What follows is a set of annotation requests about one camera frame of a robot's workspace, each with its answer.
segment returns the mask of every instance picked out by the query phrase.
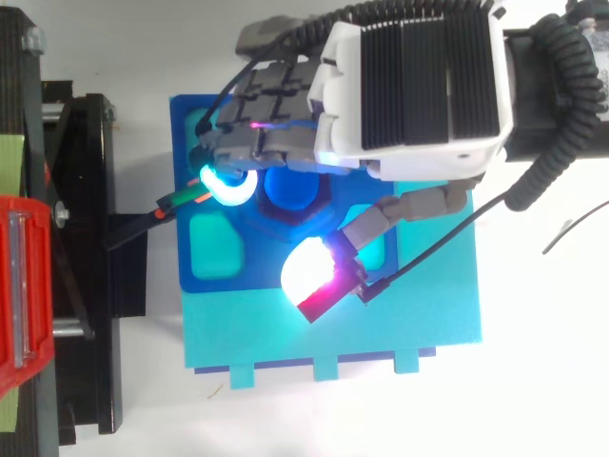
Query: white table surface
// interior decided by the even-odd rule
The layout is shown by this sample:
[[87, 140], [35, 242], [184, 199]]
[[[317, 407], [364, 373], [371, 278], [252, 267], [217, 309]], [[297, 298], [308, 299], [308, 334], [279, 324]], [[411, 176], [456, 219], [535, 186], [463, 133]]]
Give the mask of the white table surface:
[[[504, 2], [524, 28], [566, 0]], [[173, 191], [168, 99], [213, 93], [242, 66], [245, 24], [305, 17], [337, 0], [22, 0], [48, 38], [45, 79], [116, 105], [117, 208], [144, 212]], [[526, 165], [498, 159], [477, 205]], [[421, 372], [392, 363], [265, 369], [231, 391], [228, 374], [184, 369], [173, 224], [149, 235], [147, 317], [121, 322], [124, 423], [113, 436], [79, 427], [66, 457], [609, 455], [609, 210], [541, 250], [567, 219], [609, 198], [609, 164], [576, 164], [523, 214], [495, 209], [477, 225], [484, 342], [439, 348]]]

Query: pink light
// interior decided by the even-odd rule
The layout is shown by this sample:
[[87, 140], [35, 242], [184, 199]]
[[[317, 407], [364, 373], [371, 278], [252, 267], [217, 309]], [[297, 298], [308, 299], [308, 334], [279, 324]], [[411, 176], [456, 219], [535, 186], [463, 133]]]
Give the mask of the pink light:
[[319, 236], [306, 238], [292, 250], [281, 274], [282, 289], [295, 307], [333, 279], [332, 252]]
[[276, 129], [280, 124], [269, 124], [265, 122], [250, 122], [249, 126], [252, 129]]

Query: glowing fingertip sensor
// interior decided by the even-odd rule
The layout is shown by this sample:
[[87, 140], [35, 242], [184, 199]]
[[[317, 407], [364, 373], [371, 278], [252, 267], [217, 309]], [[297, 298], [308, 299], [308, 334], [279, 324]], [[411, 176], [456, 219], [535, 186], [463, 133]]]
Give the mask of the glowing fingertip sensor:
[[251, 198], [258, 186], [258, 173], [253, 169], [247, 172], [244, 182], [238, 186], [229, 186], [218, 177], [216, 171], [209, 165], [205, 165], [201, 169], [200, 176], [201, 182], [213, 197], [225, 207], [242, 205]]
[[320, 237], [307, 238], [285, 259], [282, 289], [297, 307], [322, 286], [334, 279], [334, 259]]

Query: screw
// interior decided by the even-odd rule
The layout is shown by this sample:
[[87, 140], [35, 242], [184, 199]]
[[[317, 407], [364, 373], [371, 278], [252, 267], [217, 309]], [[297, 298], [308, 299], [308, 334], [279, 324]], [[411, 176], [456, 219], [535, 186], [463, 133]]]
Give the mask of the screw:
[[66, 226], [66, 222], [69, 220], [69, 209], [66, 208], [64, 202], [61, 200], [55, 204], [55, 224], [59, 229]]
[[592, 35], [595, 31], [597, 31], [597, 20], [594, 17], [582, 19], [579, 26], [581, 33], [588, 38], [589, 35]]
[[24, 50], [39, 56], [47, 50], [47, 38], [42, 29], [30, 27], [22, 38], [22, 45]]
[[104, 120], [106, 122], [116, 122], [116, 108], [114, 105], [106, 107], [104, 110]]

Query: metal rod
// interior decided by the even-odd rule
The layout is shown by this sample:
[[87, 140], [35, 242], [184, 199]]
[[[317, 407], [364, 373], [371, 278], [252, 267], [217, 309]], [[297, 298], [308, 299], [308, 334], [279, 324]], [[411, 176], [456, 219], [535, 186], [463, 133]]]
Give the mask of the metal rod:
[[43, 122], [59, 122], [61, 111], [64, 110], [63, 103], [45, 103], [42, 106]]
[[28, 283], [26, 281], [26, 221], [23, 212], [9, 213], [10, 286], [15, 368], [22, 368], [29, 354]]
[[[53, 185], [52, 181], [50, 181], [49, 200], [56, 202], [56, 196], [57, 189], [55, 188], [55, 185]], [[57, 226], [55, 226], [55, 224], [50, 225], [50, 248], [55, 265], [57, 266], [57, 270], [59, 272], [60, 279], [63, 281], [64, 286], [66, 286], [69, 302], [72, 309], [76, 313], [76, 317], [80, 321], [81, 328], [85, 332], [85, 338], [92, 341], [93, 338], [95, 338], [95, 335], [91, 325], [89, 324], [85, 301], [83, 300], [83, 295], [81, 294], [78, 283], [76, 282], [76, 277], [74, 276], [72, 265], [69, 262], [68, 254], [66, 253], [66, 249], [61, 241], [59, 229]]]
[[55, 338], [69, 338], [85, 336], [80, 321], [75, 317], [58, 318], [53, 320], [53, 336]]

